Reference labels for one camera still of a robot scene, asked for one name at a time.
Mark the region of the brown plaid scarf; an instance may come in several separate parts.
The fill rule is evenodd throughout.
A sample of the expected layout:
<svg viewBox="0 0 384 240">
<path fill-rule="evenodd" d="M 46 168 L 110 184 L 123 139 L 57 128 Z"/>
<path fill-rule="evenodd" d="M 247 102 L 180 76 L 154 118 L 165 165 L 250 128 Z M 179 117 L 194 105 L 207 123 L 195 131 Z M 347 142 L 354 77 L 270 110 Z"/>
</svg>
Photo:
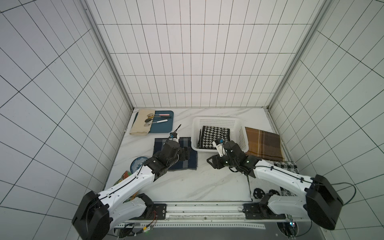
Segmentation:
<svg viewBox="0 0 384 240">
<path fill-rule="evenodd" d="M 245 129 L 249 142 L 247 155 L 274 162 L 284 161 L 279 135 L 248 127 L 245 127 Z"/>
</svg>

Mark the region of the houndstooth black white scarf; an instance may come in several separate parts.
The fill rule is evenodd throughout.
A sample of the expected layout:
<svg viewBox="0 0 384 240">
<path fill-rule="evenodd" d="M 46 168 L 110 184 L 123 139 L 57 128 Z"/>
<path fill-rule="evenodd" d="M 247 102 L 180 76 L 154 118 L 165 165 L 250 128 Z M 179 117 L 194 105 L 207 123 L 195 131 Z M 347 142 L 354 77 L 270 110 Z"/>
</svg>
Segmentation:
<svg viewBox="0 0 384 240">
<path fill-rule="evenodd" d="M 198 147 L 199 149 L 213 150 L 215 147 L 213 146 L 212 142 L 216 139 L 223 139 L 225 144 L 231 140 L 230 133 L 231 131 L 228 128 L 203 126 L 200 130 Z"/>
</svg>

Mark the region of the white plastic basket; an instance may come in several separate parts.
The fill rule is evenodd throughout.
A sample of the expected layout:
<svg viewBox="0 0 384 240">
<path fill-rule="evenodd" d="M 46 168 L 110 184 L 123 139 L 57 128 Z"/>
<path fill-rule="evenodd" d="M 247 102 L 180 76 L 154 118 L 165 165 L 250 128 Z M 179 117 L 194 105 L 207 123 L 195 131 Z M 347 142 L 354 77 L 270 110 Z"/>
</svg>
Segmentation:
<svg viewBox="0 0 384 240">
<path fill-rule="evenodd" d="M 245 126 L 237 118 L 228 117 L 196 117 L 192 125 L 192 148 L 197 152 L 215 153 L 213 142 L 234 141 L 243 152 L 249 150 L 249 142 Z"/>
</svg>

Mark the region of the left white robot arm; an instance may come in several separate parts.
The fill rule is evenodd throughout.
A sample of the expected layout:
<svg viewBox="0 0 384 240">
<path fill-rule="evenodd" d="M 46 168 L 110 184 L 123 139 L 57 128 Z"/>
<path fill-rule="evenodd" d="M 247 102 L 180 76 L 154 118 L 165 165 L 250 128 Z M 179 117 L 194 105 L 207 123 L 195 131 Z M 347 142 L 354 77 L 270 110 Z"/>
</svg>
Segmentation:
<svg viewBox="0 0 384 240">
<path fill-rule="evenodd" d="M 83 240 L 101 240 L 107 233 L 130 219 L 151 216 L 153 202 L 145 194 L 129 200 L 140 189 L 165 175 L 169 168 L 190 158 L 190 147 L 167 140 L 161 151 L 147 159 L 132 175 L 100 193 L 85 194 L 72 219 L 72 225 Z"/>
</svg>

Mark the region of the navy grey striped scarf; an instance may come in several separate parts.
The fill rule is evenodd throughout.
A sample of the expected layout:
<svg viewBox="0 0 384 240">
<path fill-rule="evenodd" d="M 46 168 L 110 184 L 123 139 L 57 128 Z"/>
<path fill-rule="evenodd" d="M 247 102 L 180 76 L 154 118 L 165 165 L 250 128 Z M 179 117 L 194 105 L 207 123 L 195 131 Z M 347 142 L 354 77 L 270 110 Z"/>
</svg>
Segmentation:
<svg viewBox="0 0 384 240">
<path fill-rule="evenodd" d="M 166 140 L 167 140 L 166 138 L 155 139 L 153 154 L 163 149 Z M 178 161 L 175 165 L 169 168 L 169 171 L 197 170 L 198 154 L 197 154 L 197 151 L 192 149 L 191 137 L 180 138 L 179 144 L 181 148 L 184 150 L 184 153 L 189 154 L 189 158 L 187 160 Z"/>
</svg>

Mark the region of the beige folded cloth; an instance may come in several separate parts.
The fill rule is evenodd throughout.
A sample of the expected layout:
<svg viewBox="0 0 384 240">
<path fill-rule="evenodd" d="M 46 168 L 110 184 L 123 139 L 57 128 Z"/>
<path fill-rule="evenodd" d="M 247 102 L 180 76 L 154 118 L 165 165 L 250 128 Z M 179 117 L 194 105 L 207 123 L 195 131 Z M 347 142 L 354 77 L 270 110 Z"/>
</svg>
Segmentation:
<svg viewBox="0 0 384 240">
<path fill-rule="evenodd" d="M 146 136 L 150 129 L 151 124 L 146 122 L 149 116 L 154 115 L 155 110 L 152 109 L 140 109 L 135 122 L 130 130 L 132 136 Z"/>
</svg>

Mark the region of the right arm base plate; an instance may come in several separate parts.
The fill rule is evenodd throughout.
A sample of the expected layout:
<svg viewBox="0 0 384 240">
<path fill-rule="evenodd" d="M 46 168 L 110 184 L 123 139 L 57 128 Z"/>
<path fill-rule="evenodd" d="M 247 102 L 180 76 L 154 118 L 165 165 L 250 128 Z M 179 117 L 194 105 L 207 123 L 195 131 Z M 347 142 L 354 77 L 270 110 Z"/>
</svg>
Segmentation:
<svg viewBox="0 0 384 240">
<path fill-rule="evenodd" d="M 243 213 L 247 220 L 285 220 L 286 215 L 273 213 L 267 205 L 260 203 L 243 204 Z"/>
</svg>

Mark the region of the blue patterned plate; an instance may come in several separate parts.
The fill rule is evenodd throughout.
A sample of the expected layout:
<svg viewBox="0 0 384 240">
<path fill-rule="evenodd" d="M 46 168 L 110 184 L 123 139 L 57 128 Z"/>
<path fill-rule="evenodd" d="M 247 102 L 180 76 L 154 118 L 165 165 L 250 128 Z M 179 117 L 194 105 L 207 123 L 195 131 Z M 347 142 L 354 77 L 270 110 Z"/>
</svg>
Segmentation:
<svg viewBox="0 0 384 240">
<path fill-rule="evenodd" d="M 130 172 L 134 174 L 137 170 L 139 170 L 142 165 L 146 162 L 148 158 L 141 156 L 134 159 L 130 165 Z"/>
</svg>

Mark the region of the teal tray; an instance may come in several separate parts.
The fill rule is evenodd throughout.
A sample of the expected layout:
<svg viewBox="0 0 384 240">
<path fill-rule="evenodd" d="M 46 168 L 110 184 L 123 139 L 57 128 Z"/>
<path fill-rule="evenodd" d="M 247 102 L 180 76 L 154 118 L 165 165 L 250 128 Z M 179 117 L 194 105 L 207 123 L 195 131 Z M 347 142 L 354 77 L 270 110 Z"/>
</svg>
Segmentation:
<svg viewBox="0 0 384 240">
<path fill-rule="evenodd" d="M 170 133 L 173 129 L 174 112 L 173 111 L 155 111 L 153 124 L 150 134 Z"/>
</svg>

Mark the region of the white handled spoon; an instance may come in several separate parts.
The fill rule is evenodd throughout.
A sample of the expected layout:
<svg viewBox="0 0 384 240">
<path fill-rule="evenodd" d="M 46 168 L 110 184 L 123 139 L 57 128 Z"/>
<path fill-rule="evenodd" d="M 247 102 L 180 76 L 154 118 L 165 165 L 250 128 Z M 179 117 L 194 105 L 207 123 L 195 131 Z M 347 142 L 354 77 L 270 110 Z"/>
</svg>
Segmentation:
<svg viewBox="0 0 384 240">
<path fill-rule="evenodd" d="M 145 123 L 144 126 L 145 126 L 145 127 L 149 127 L 149 126 L 151 126 L 152 124 L 165 123 L 165 122 L 167 122 L 167 121 L 168 121 L 168 119 L 163 119 L 163 120 L 159 120 L 159 121 L 156 121 L 156 122 L 154 122 L 153 120 L 151 120 L 151 121 Z"/>
</svg>

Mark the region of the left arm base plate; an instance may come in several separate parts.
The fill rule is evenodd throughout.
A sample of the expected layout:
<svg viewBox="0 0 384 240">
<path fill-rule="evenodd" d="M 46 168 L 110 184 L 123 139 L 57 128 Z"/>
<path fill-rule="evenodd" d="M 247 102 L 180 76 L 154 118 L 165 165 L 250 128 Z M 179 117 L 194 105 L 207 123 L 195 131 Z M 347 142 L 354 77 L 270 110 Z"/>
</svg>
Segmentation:
<svg viewBox="0 0 384 240">
<path fill-rule="evenodd" d="M 140 216 L 141 220 L 164 220 L 167 213 L 167 204 L 153 204 L 147 206 Z"/>
</svg>

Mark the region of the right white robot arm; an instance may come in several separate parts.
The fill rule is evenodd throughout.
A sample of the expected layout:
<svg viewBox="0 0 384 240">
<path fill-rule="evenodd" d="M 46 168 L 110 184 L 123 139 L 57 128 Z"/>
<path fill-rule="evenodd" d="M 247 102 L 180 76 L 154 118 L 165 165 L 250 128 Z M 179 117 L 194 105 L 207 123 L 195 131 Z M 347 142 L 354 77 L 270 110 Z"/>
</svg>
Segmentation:
<svg viewBox="0 0 384 240">
<path fill-rule="evenodd" d="M 324 229 L 335 229 L 344 202 L 325 177 L 316 175 L 312 178 L 276 167 L 247 155 L 234 141 L 225 143 L 216 139 L 212 145 L 218 154 L 208 158 L 207 162 L 214 169 L 229 168 L 232 172 L 268 181 L 293 193 L 292 196 L 266 194 L 258 203 L 261 216 L 308 218 Z"/>
</svg>

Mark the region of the aluminium mounting rail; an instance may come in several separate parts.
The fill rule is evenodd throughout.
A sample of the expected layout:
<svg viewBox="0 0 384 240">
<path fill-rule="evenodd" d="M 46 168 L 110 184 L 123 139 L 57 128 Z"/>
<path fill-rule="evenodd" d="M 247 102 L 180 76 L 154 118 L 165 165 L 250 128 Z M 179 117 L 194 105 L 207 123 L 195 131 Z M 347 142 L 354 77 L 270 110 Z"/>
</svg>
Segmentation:
<svg viewBox="0 0 384 240">
<path fill-rule="evenodd" d="M 312 221 L 327 230 L 334 230 L 335 225 L 329 225 L 327 219 L 319 211 L 310 210 L 309 206 L 299 209 L 299 205 L 284 204 L 285 198 L 278 197 L 273 206 L 277 208 L 277 215 L 286 215 L 285 220 L 247 220 L 243 213 L 243 202 L 171 202 L 154 204 L 167 204 L 167 213 L 164 220 L 141 220 L 140 217 L 124 220 L 115 226 L 115 229 L 143 228 L 144 230 L 153 227 L 245 227 L 262 228 L 263 222 L 277 222 L 288 224 L 294 221 Z M 268 206 L 268 201 L 258 202 Z"/>
</svg>

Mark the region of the pink handled spoon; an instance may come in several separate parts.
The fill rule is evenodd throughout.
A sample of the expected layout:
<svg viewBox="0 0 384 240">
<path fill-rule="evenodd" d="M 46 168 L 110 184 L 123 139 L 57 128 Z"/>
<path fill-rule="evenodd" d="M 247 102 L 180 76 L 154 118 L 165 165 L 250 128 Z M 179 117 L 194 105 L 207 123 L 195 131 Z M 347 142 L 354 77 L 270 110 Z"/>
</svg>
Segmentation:
<svg viewBox="0 0 384 240">
<path fill-rule="evenodd" d="M 170 118 L 170 114 L 149 114 L 147 116 L 148 118 L 154 118 L 154 117 L 163 117 L 163 118 Z"/>
</svg>

